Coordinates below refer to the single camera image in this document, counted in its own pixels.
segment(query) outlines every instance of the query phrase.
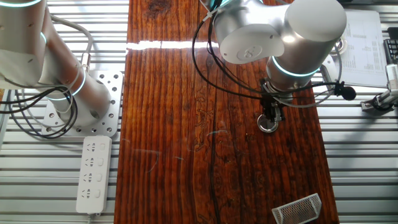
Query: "power strip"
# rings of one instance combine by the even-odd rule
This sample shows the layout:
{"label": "power strip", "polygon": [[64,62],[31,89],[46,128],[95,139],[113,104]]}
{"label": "power strip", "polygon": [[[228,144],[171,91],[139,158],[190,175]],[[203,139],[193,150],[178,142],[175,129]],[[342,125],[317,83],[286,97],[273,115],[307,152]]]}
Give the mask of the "power strip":
{"label": "power strip", "polygon": [[81,155],[80,178],[76,201],[78,213],[101,213],[106,208],[112,139],[86,137]]}

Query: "black cable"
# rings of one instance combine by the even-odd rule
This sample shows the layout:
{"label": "black cable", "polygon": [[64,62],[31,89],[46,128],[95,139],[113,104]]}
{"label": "black cable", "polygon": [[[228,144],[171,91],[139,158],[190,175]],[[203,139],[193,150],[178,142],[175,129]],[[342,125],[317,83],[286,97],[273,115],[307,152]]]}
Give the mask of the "black cable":
{"label": "black cable", "polygon": [[226,89],[224,89],[224,88],[222,88],[222,87],[219,87],[218,85],[215,85],[214,83],[210,82],[210,81],[201,73],[201,71],[200,71],[200,69],[199,69],[199,67],[198,67],[198,64],[197,64],[197,60],[196,60],[196,58],[195,58],[195,42],[196,42],[196,39],[197,39],[197,37],[198,37],[198,33],[199,33],[199,31],[200,31],[200,29],[201,29],[201,27],[203,26],[204,23],[205,23],[204,21],[201,21],[201,22],[199,23],[199,26],[198,26],[197,30],[195,31],[195,35],[193,36],[193,40],[192,40],[192,51],[191,51],[191,53],[192,53],[192,61],[193,61],[193,65],[195,66],[195,69],[196,69],[196,71],[198,72],[199,76],[200,76],[204,81],[206,81],[207,84],[211,85],[212,87],[216,88],[217,90],[221,90],[221,91],[224,91],[224,92],[226,92],[226,93],[230,93],[230,94],[234,94],[234,95],[238,95],[238,96],[243,96],[243,97],[247,97],[247,98],[251,98],[251,99],[255,99],[255,100],[261,100],[261,99],[262,99],[261,97],[250,96],[250,95],[245,95],[245,94],[241,94],[241,93],[236,93],[236,92],[233,92],[233,91],[230,91],[230,90],[226,90]]}
{"label": "black cable", "polygon": [[34,99],[36,99],[36,98],[38,98],[38,97],[41,97],[41,96],[47,96],[48,94],[50,94],[50,93],[52,93],[53,91],[57,90],[57,88],[64,88],[64,87],[51,88],[51,89],[46,90],[46,91],[44,91],[44,92],[42,92],[42,93],[39,93],[39,94],[37,94],[37,95],[35,95],[35,96],[32,96],[32,97],[30,97],[30,98],[26,98],[26,99],[24,99],[24,100],[19,100],[19,101],[0,101],[0,104],[9,105],[9,104],[14,104],[14,103],[28,102],[28,101],[30,101],[30,100],[34,100]]}
{"label": "black cable", "polygon": [[42,138],[45,138],[45,139],[55,139],[55,138],[59,138],[59,137],[63,136],[64,134],[66,134],[66,133],[73,127],[73,125],[74,125],[75,122],[76,122],[77,115],[78,115],[78,110],[77,110],[77,103],[76,103],[76,101],[75,101],[74,99],[73,99],[72,101],[70,100],[70,98],[72,98],[72,94],[71,94],[70,92],[68,92],[68,94],[66,94],[66,93],[63,93],[63,94],[65,95],[65,98],[68,100],[68,102],[69,102],[69,103],[72,103],[72,107],[70,108],[70,117],[69,117],[69,120],[65,123],[65,125],[64,125],[60,130],[58,130],[58,131],[56,131],[56,132],[54,132],[54,133],[52,133],[52,134],[40,134],[38,131],[36,131],[36,130],[34,129],[33,125],[32,125],[32,124],[30,123],[30,121],[27,119],[27,117],[26,117],[26,115],[25,115],[25,113],[24,113],[24,110],[22,110],[23,108],[22,108],[22,106],[21,106],[21,103],[18,103],[20,110],[22,110],[21,113],[22,113],[24,119],[26,120],[27,124],[30,126],[30,128],[33,130],[34,133],[32,133],[32,132],[30,132],[30,131],[24,129],[24,128],[21,126],[21,124],[19,124],[19,122],[18,122],[18,120],[16,119],[14,113],[11,113],[11,117],[12,117],[12,119],[14,120],[15,124],[16,124],[21,130],[23,130],[23,132],[25,132],[25,133],[27,133],[27,134],[29,134],[29,135],[31,135],[31,136],[42,137]]}
{"label": "black cable", "polygon": [[[72,94],[71,94],[70,92],[68,92],[68,93],[69,93],[69,94],[64,93],[65,98],[68,100],[68,103],[72,103],[72,102],[70,101],[70,98],[71,98]],[[17,96],[17,99],[19,100],[19,94],[18,94],[17,90],[16,90],[16,96]],[[20,109],[22,109],[22,105],[21,105],[20,103],[18,103],[18,106],[19,106]],[[24,113],[23,111],[22,111],[21,113],[22,113],[22,116],[24,117],[26,123],[27,123],[27,124],[29,125],[29,127],[33,130],[33,132],[36,133],[36,134],[29,133],[30,135],[38,136],[38,137],[42,137],[42,138],[49,138],[49,137],[51,137],[51,136],[54,136],[54,135],[60,133],[61,131],[65,130],[65,128],[68,127],[68,125],[69,125],[69,124],[71,123],[71,121],[72,121],[72,118],[75,116],[75,113],[74,113],[74,112],[75,112],[75,107],[72,105],[72,107],[70,108],[70,117],[69,117],[69,120],[65,123],[65,125],[64,125],[60,130],[58,130],[58,131],[56,131],[56,132],[54,132],[54,133],[52,133],[52,134],[40,134],[38,131],[36,131],[36,130],[33,128],[33,125],[32,125],[32,124],[30,123],[30,121],[27,119],[25,113]]]}
{"label": "black cable", "polygon": [[214,22],[214,19],[215,19],[215,16],[211,17],[211,19],[210,19],[209,28],[208,28],[208,33],[207,33],[207,38],[208,38],[208,45],[209,45],[209,48],[210,48],[210,55],[213,57],[213,60],[216,62],[218,68],[220,68],[221,71],[222,71],[230,80],[232,80],[233,82],[235,82],[235,83],[236,83],[237,85],[239,85],[240,87],[242,87],[242,88],[244,88],[244,89],[246,89],[246,90],[249,90],[249,91],[251,91],[251,92],[253,92],[253,93],[263,94],[263,93],[264,93],[263,91],[255,90],[255,89],[253,89],[253,88],[250,88],[250,87],[247,87],[247,86],[245,86],[245,85],[242,85],[242,83],[236,81],[236,80],[224,69],[224,67],[222,66],[222,64],[220,64],[219,61],[217,60],[217,56],[216,56],[216,54],[214,53],[213,46],[211,45],[211,35],[212,35],[212,33],[213,33],[213,22]]}
{"label": "black cable", "polygon": [[[31,104],[29,104],[29,105],[27,105],[26,107],[24,107],[24,108],[22,108],[22,109],[19,109],[19,110],[14,110],[14,111],[11,111],[11,109],[10,109],[10,111],[0,111],[0,114],[13,114],[13,113],[18,113],[18,112],[22,112],[22,111],[24,111],[24,110],[27,110],[27,109],[29,109],[29,108],[31,108],[32,106],[34,106],[37,102],[39,102],[42,98],[44,98],[44,97],[46,97],[48,94],[50,94],[50,93],[52,93],[53,91],[62,91],[62,89],[61,88],[59,88],[59,87],[56,87],[56,88],[52,88],[52,89],[50,89],[50,90],[47,90],[47,91],[45,91],[44,93],[46,93],[46,94],[38,94],[38,95],[40,95],[40,97],[38,97],[35,101],[33,101],[33,103],[31,103]],[[16,101],[2,101],[2,103],[0,103],[0,104],[8,104],[8,105],[11,105],[11,104],[13,104],[13,103],[23,103],[23,102],[26,102],[28,99],[25,99],[25,100],[16,100]]]}

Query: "metal bracket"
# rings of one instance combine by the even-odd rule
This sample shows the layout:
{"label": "metal bracket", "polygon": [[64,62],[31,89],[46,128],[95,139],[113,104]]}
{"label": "metal bracket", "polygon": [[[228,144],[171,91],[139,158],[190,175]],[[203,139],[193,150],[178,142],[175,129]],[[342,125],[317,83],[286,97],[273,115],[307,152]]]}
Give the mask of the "metal bracket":
{"label": "metal bracket", "polygon": [[[123,87],[123,74],[114,71],[90,71],[90,76],[102,82],[111,95],[111,103],[108,112],[95,124],[85,127],[74,127],[66,133],[66,136],[109,136],[112,137],[118,131],[118,120],[121,105],[121,95]],[[57,125],[63,124],[58,117],[53,104],[48,101],[44,115],[44,124]],[[60,128],[42,128],[43,134],[51,134]]]}

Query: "wooden board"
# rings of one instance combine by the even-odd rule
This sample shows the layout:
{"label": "wooden board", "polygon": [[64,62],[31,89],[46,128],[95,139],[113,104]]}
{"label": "wooden board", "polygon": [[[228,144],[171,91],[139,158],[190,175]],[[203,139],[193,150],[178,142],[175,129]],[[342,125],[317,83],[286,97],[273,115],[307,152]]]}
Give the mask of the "wooden board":
{"label": "wooden board", "polygon": [[[275,223],[272,208],[318,193],[316,222],[338,223],[317,110],[285,108],[279,129],[262,133],[258,101],[195,72],[190,42],[205,15],[197,0],[130,0],[114,222]],[[207,54],[207,24],[200,70],[248,94]],[[266,60],[228,67],[251,86],[266,75]]]}

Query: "paper document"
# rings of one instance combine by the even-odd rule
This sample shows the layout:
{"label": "paper document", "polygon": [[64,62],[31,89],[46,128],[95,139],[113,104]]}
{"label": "paper document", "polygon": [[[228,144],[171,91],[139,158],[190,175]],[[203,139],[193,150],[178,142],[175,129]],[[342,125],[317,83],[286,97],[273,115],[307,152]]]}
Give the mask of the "paper document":
{"label": "paper document", "polygon": [[350,85],[386,87],[386,56],[379,13],[346,10],[347,28],[343,34],[347,49],[341,54],[341,80]]}

